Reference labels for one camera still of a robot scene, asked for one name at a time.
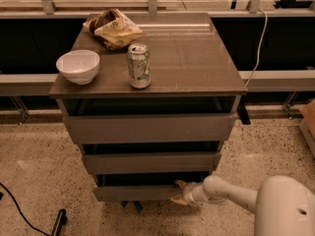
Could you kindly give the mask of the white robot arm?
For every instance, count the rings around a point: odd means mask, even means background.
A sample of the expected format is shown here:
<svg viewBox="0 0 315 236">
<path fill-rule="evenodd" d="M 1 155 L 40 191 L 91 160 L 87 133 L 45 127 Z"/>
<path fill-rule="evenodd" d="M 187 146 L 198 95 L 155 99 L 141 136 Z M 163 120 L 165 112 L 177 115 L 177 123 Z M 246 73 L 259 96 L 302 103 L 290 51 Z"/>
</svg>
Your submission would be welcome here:
<svg viewBox="0 0 315 236">
<path fill-rule="evenodd" d="M 255 215 L 254 236 L 315 236 L 315 195 L 286 176 L 265 180 L 258 191 L 242 188 L 219 176 L 201 183 L 177 180 L 177 204 L 195 206 L 229 200 Z"/>
</svg>

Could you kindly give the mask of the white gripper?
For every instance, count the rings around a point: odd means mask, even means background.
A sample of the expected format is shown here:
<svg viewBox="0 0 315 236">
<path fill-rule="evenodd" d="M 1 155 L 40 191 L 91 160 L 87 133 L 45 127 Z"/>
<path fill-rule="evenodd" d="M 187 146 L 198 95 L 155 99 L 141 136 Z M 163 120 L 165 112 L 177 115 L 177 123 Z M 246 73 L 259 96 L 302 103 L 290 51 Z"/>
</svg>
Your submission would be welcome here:
<svg viewBox="0 0 315 236">
<path fill-rule="evenodd" d="M 175 184 L 182 189 L 182 197 L 175 196 L 171 200 L 182 206 L 196 206 L 205 201 L 204 188 L 202 183 L 190 182 L 186 183 L 183 180 L 176 180 Z"/>
</svg>

